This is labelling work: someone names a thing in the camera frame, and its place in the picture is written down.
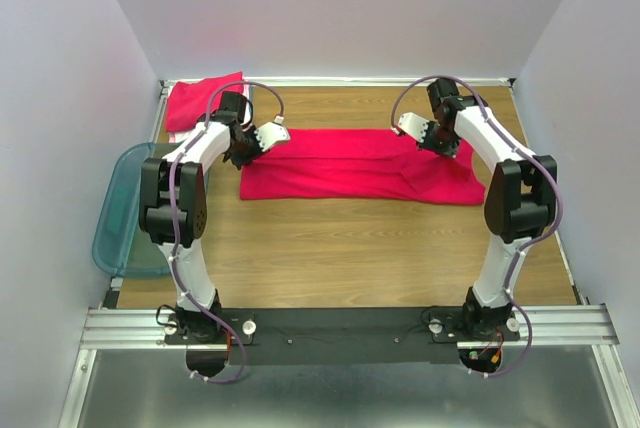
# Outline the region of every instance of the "gray floor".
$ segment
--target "gray floor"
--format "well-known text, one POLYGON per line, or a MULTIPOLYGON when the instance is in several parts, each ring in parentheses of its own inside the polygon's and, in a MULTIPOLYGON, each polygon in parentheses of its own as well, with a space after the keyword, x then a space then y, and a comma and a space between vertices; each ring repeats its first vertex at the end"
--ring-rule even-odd
MULTIPOLYGON (((517 356, 510 350, 505 363, 517 356)), ((80 426, 616 426, 589 347, 540 347, 482 380, 429 364, 251 367, 235 385, 190 380, 179 351, 99 353, 80 426)))

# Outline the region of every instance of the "white wall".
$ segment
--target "white wall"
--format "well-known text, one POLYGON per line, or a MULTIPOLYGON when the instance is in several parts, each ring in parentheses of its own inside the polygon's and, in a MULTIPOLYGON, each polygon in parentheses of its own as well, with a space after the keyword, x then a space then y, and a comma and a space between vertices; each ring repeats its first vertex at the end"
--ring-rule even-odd
POLYGON ((534 148, 553 154, 576 284, 606 302, 640 401, 640 0, 564 0, 515 84, 534 148))
POLYGON ((119 0, 161 78, 515 77, 561 0, 119 0))
POLYGON ((156 76, 117 0, 0 0, 0 425, 57 426, 111 170, 146 141, 156 76))

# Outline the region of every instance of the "wooden tabletop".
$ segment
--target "wooden tabletop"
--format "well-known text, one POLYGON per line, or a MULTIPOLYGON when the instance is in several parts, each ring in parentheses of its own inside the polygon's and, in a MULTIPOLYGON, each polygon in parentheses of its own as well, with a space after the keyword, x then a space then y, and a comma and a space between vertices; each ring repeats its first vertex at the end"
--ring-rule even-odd
MULTIPOLYGON (((389 128, 400 87, 278 88, 288 128, 389 128)), ((496 117, 524 142, 509 90, 482 87, 496 117)), ((255 121, 277 104, 254 91, 255 121)), ((430 117, 424 87, 405 97, 399 114, 430 117)), ((166 140, 166 133, 159 137, 166 140)), ((474 154, 485 184, 489 170, 474 154)), ((370 199, 240 201, 240 173, 217 161, 208 191, 202 247, 211 279, 227 307, 457 305, 480 273, 489 232, 481 206, 370 199)), ((575 304, 552 237, 532 248, 516 287, 523 304, 575 304)), ((124 280, 119 308, 174 304, 173 282, 124 280)))

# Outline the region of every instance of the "plastic bin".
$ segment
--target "plastic bin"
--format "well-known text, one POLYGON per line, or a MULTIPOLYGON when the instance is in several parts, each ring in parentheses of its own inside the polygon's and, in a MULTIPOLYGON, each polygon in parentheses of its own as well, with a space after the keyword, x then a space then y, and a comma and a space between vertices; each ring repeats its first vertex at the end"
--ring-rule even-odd
POLYGON ((156 278, 169 274, 169 266, 149 235, 138 227, 140 171, 150 156, 162 157, 173 143, 142 143, 117 161, 93 239, 93 260, 112 276, 156 278))

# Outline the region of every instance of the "red cloth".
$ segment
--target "red cloth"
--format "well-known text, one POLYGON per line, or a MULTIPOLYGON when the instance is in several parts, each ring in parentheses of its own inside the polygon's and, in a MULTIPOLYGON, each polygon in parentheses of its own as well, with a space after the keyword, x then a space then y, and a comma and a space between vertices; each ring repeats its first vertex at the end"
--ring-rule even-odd
POLYGON ((484 187, 462 142, 455 159, 391 130, 289 130, 291 141, 243 167, 240 198, 391 198, 477 205, 484 187))
MULTIPOLYGON (((197 83, 183 83, 179 81, 171 90, 167 100, 167 118, 165 127, 169 133, 188 131, 196 126, 196 121, 207 112, 209 98, 223 85, 232 81, 242 81, 242 72, 231 73, 218 78, 207 78, 197 83)), ((228 91, 242 93, 243 85, 227 88, 228 91)), ((213 113, 220 105, 219 93, 211 105, 213 113)))

